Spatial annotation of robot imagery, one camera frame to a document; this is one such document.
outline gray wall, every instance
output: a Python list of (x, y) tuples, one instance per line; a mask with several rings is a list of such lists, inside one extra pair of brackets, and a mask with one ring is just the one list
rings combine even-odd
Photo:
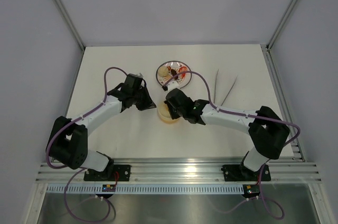
[(20, 223), (81, 52), (52, 0), (0, 0), (1, 223)]
[(63, 0), (87, 46), (267, 43), (290, 0)]
[(338, 208), (338, 2), (301, 0), (273, 56), (309, 161), (318, 163), (332, 209)]

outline black mounting plate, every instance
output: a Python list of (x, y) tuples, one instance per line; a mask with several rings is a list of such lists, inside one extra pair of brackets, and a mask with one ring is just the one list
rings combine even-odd
[[(251, 176), (242, 175), (241, 170), (239, 169), (240, 164), (228, 164), (222, 166), (222, 171), (224, 175), (224, 181), (226, 182), (257, 182), (259, 171), (252, 173)], [(271, 175), (269, 166), (265, 165), (262, 178), (263, 182), (271, 181)]]
[(84, 178), (83, 180), (85, 181), (95, 181), (95, 182), (103, 182), (103, 181), (115, 181), (115, 176), (114, 173), (118, 172), (119, 174), (119, 182), (129, 182), (129, 178), (130, 178), (130, 165), (115, 165), (112, 169), (112, 175), (110, 178), (108, 179), (103, 179), (100, 176), (98, 176), (98, 174), (100, 172), (97, 172), (96, 170), (88, 170), (88, 174), (85, 173), (84, 174)]

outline plate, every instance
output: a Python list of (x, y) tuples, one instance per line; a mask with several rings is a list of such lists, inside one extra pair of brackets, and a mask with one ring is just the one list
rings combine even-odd
[[(169, 74), (167, 76), (161, 77), (158, 75), (158, 70), (161, 67), (167, 67)], [(187, 66), (187, 64), (181, 62), (181, 61), (168, 61), (165, 62), (163, 64), (161, 64), (157, 70), (156, 70), (156, 80), (157, 82), (163, 86), (164, 83), (166, 83), (168, 80), (171, 79), (171, 77), (173, 76), (171, 74), (171, 70), (174, 69), (177, 73), (182, 72), (182, 71), (191, 71), (190, 67)], [(185, 87), (186, 85), (189, 84), (189, 82), (191, 81), (191, 73), (183, 73), (181, 75), (178, 76), (178, 79), (176, 80), (176, 82), (180, 85), (180, 88)]]

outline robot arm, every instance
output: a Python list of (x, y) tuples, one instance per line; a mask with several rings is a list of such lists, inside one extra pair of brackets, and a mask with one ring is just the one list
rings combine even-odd
[[(108, 156), (88, 149), (88, 136), (109, 118), (116, 116), (135, 105), (138, 110), (156, 108), (150, 98), (142, 75), (128, 74), (124, 83), (107, 93), (99, 108), (80, 114), (79, 121), (64, 130), (52, 143), (49, 156), (71, 169), (86, 167), (98, 172), (109, 168), (114, 163)], [(54, 122), (49, 141), (74, 118), (57, 118)]]
[(279, 158), (290, 133), (289, 128), (279, 123), (248, 117), (255, 115), (280, 120), (270, 108), (262, 106), (258, 111), (226, 109), (247, 114), (245, 117), (221, 113), (207, 100), (193, 101), (176, 84), (168, 84), (169, 92), (165, 101), (172, 119), (183, 117), (191, 124), (220, 125), (250, 135), (255, 146), (242, 160), (240, 168), (243, 173), (257, 172), (269, 159)]

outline gray floor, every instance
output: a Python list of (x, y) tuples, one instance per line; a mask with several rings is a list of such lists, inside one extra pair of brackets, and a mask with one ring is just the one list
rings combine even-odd
[[(277, 200), (285, 209), (286, 217), (277, 221), (270, 217), (261, 201), (247, 202), (231, 214), (218, 213), (215, 208), (229, 210), (243, 200), (240, 195), (114, 195), (109, 200), (116, 208), (114, 223), (127, 224), (206, 224), (206, 223), (319, 223), (308, 187), (305, 185), (265, 185), (265, 195)], [(70, 207), (88, 195), (67, 196)], [(269, 204), (274, 214), (280, 212)], [(88, 201), (73, 213), (87, 220), (98, 220), (107, 211), (105, 203)], [(114, 215), (107, 221), (112, 223)], [(39, 217), (42, 223), (81, 223), (75, 221), (63, 205), (62, 194), (47, 194)]]

